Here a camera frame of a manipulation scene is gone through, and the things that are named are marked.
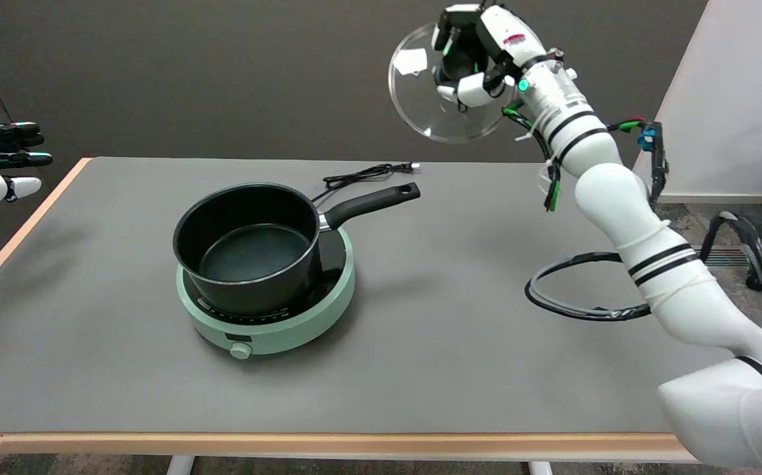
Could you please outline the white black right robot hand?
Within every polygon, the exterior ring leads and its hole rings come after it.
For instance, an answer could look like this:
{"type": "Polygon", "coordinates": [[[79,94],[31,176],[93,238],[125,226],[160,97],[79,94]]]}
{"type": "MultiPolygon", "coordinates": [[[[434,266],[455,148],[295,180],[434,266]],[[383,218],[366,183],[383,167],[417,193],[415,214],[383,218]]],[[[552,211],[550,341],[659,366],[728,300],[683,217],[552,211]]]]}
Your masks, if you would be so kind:
{"type": "Polygon", "coordinates": [[[436,92],[466,112],[498,99],[505,78],[519,82],[546,48],[525,21],[502,4],[454,4],[435,22],[432,48],[440,52],[433,69],[436,92]]]}

